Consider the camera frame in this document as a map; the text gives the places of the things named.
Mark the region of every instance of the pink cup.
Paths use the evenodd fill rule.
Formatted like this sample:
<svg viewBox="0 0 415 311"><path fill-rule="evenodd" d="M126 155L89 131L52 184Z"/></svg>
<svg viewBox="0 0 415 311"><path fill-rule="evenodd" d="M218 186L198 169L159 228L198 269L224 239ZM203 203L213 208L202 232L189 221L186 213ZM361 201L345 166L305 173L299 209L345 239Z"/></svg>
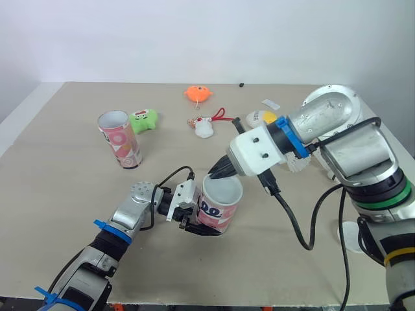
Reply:
<svg viewBox="0 0 415 311"><path fill-rule="evenodd" d="M242 184L236 176L220 179L205 176L197 211L198 221L221 233L225 232L242 195Z"/></svg>
<svg viewBox="0 0 415 311"><path fill-rule="evenodd" d="M98 118L98 128L123 168L140 165L143 158L127 113L120 110L103 113Z"/></svg>

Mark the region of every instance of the orange plush toy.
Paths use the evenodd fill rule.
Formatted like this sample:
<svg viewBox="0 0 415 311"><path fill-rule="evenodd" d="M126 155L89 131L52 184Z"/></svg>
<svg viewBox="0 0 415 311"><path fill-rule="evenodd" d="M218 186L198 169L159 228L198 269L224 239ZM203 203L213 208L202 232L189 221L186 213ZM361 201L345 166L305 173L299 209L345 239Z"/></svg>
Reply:
<svg viewBox="0 0 415 311"><path fill-rule="evenodd" d="M199 109L199 102L204 102L213 94L206 86L189 86L184 93L192 102L196 102L195 109Z"/></svg>

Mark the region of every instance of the blue clamp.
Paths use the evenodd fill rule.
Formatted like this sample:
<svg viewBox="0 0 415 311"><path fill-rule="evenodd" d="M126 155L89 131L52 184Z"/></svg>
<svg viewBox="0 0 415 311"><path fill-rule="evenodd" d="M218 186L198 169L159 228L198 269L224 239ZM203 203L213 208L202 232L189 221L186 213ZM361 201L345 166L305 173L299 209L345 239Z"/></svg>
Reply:
<svg viewBox="0 0 415 311"><path fill-rule="evenodd" d="M40 309L41 311L49 310L56 303L60 303L61 305L70 306L72 309L74 309L76 311L85 311L84 308L82 308L77 303L74 303L73 301L58 298L58 294L56 294L56 293L50 294L49 292L47 292L43 288L40 288L39 286L35 287L34 289L37 290L38 292L40 292L46 298L46 305L43 308Z"/></svg>
<svg viewBox="0 0 415 311"><path fill-rule="evenodd" d="M98 226L99 229L108 231L110 233L112 233L113 235L118 236L119 238L123 239L125 242L127 242L128 244L132 243L132 239L126 235L125 233L123 233L122 231L111 227L110 225L107 225L106 222L102 222L100 220L95 219L95 221L93 222L95 225Z"/></svg>
<svg viewBox="0 0 415 311"><path fill-rule="evenodd" d="M288 121L285 117L279 117L277 121L275 121L278 128L281 128L284 131L285 136L287 136L290 143L294 146L294 148L298 151L298 154L301 158L308 157L310 153L304 148L301 141L298 139L296 134L291 130Z"/></svg>

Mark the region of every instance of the black cable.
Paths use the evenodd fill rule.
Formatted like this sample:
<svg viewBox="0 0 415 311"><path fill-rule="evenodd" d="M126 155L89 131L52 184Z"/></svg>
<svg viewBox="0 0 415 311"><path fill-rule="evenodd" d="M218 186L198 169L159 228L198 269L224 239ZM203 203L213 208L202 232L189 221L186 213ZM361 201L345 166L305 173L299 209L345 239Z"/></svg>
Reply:
<svg viewBox="0 0 415 311"><path fill-rule="evenodd" d="M346 304L348 303L349 291L350 291L349 260L348 260L348 254L346 251L346 245L344 243L344 234L343 234L343 210L344 210L345 199L346 199L346 189L343 188L342 196L340 198L340 207L338 208L338 233L340 235L340 245L342 246L344 271L346 272L346 291L344 292L343 302L340 306L339 311L344 311Z"/></svg>
<svg viewBox="0 0 415 311"><path fill-rule="evenodd" d="M188 169L190 171L189 175L187 176L187 180L194 179L195 178L195 173L193 172L193 169L191 167L185 165L185 166L182 166L182 167L178 168L177 170L175 170L173 173L168 175L161 183L158 183L154 186L153 192L151 194L151 202L150 202L150 225L148 225L147 227L141 228L140 231L150 230L154 227L154 197L156 196L157 188L160 188L162 185L164 185L164 183L166 181L171 179L174 175L179 173L181 170L185 170L185 169Z"/></svg>
<svg viewBox="0 0 415 311"><path fill-rule="evenodd" d="M285 212L287 213L288 217L290 218L292 227L294 228L294 232L296 233L297 239L300 242L300 244L308 251L312 250L314 248L314 241L316 236L316 221L317 221L317 214L320 210L320 207L323 203L323 201L334 191L336 191L339 188L342 188L343 185L335 185L334 187L331 187L329 190L325 191L323 195L318 199L314 209L313 209L313 215L311 217L311 225L310 225L310 242L307 244L304 240L304 237L302 235L300 226L298 225L297 219L292 212L291 208L289 207L288 203L281 197L279 193L275 194L275 198L284 208Z"/></svg>
<svg viewBox="0 0 415 311"><path fill-rule="evenodd" d="M375 123L375 125L377 127L380 127L381 123L382 123L382 120L379 117L369 118L367 120L364 120L360 123L357 123L357 124L353 125L352 127L344 130L343 132L337 133L336 135L333 135L333 136L331 136L327 139L324 139L323 141L318 141L317 143L314 144L314 146L316 148L318 148L318 147L324 146L326 144L332 143L333 141L335 141L339 138L342 138L342 137L346 136L347 134L350 134L351 132L354 132L355 130L358 130L359 128L362 128L362 127L364 127L368 124L371 124L371 123Z"/></svg>
<svg viewBox="0 0 415 311"><path fill-rule="evenodd" d="M59 271L58 275L53 279L52 284L50 285L49 289L47 290L50 294L52 293L53 288L55 287L56 283L59 281L62 274L64 274L66 269L68 269L68 267L75 261L75 259L77 259L79 257L79 255L82 253L82 251L83 251L83 249L81 249L74 257L72 257L66 263L66 265Z"/></svg>
<svg viewBox="0 0 415 311"><path fill-rule="evenodd" d="M360 230L359 230L359 234L357 236L357 241L358 241L359 246L360 246L361 250L363 251L363 253L365 253L366 255L368 255L371 259L373 259L374 261L376 261L381 266L384 266L383 262L380 261L378 258L374 257L371 253L369 253L368 249L363 245L363 238L362 238L362 233L361 233Z"/></svg>

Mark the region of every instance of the green plush toy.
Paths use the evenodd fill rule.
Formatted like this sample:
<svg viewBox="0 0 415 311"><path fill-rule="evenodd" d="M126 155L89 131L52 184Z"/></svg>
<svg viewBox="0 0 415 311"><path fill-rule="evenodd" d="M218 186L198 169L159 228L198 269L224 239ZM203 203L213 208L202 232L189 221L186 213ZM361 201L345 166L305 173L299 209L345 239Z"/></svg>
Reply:
<svg viewBox="0 0 415 311"><path fill-rule="evenodd" d="M130 114L130 123L132 130L136 134L147 129L155 129L157 120L158 114L156 110L153 109L144 109Z"/></svg>

